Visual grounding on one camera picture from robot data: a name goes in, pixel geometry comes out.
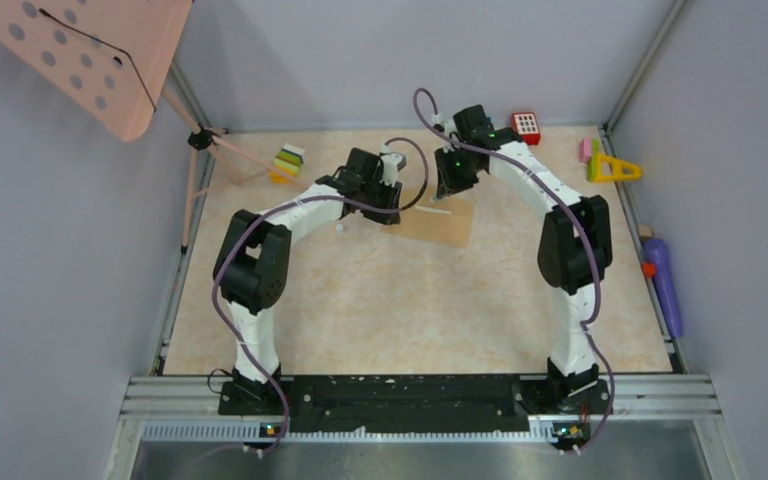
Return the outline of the brown kraft envelope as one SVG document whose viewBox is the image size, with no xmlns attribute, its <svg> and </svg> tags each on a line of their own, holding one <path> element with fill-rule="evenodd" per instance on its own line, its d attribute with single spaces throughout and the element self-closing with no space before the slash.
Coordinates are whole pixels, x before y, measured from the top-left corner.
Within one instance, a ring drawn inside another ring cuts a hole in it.
<svg viewBox="0 0 768 480">
<path fill-rule="evenodd" d="M 468 199 L 447 197 L 440 203 L 432 204 L 432 195 L 434 189 L 429 187 L 416 205 L 401 213 L 399 224 L 381 226 L 379 231 L 416 241 L 465 248 L 470 240 L 474 203 Z M 416 206 L 449 210 L 453 214 L 424 213 L 415 210 Z"/>
</svg>

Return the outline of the cream paper letter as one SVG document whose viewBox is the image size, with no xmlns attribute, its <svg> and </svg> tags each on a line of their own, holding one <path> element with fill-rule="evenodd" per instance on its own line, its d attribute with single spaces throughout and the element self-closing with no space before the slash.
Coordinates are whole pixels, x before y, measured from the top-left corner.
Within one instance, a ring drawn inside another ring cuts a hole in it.
<svg viewBox="0 0 768 480">
<path fill-rule="evenodd" d="M 417 211 L 421 211 L 421 212 L 429 213 L 429 214 L 438 214 L 438 215 L 452 215 L 453 214 L 453 212 L 449 211 L 449 210 L 437 209 L 437 208 L 432 208 L 432 207 L 427 207 L 427 206 L 416 206 L 416 207 L 414 207 L 414 209 L 417 210 Z"/>
</svg>

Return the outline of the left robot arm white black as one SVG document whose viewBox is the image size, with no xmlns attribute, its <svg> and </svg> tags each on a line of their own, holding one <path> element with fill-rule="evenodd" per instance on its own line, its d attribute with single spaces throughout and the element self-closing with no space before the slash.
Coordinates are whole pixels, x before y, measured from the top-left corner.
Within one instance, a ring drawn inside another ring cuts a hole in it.
<svg viewBox="0 0 768 480">
<path fill-rule="evenodd" d="M 294 244 L 356 211 L 382 225 L 399 223 L 398 175 L 406 164 L 401 153 L 354 148 L 345 164 L 295 198 L 232 216 L 215 263 L 211 300 L 237 344 L 232 383 L 255 412 L 274 410 L 281 397 L 274 313 Z"/>
</svg>

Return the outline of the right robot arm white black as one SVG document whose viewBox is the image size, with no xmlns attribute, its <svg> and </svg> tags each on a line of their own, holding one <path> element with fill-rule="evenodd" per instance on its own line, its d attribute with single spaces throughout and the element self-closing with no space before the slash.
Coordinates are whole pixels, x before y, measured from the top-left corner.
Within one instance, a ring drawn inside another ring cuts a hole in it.
<svg viewBox="0 0 768 480">
<path fill-rule="evenodd" d="M 542 218 L 537 263 L 556 294 L 558 319 L 546 397 L 554 409 L 572 412 L 599 381 L 589 328 L 601 310 L 601 282 L 613 260 L 609 205 L 567 185 L 515 130 L 495 128 L 480 105 L 450 120 L 435 114 L 432 129 L 446 142 L 435 152 L 437 198 L 472 188 L 486 172 Z"/>
</svg>

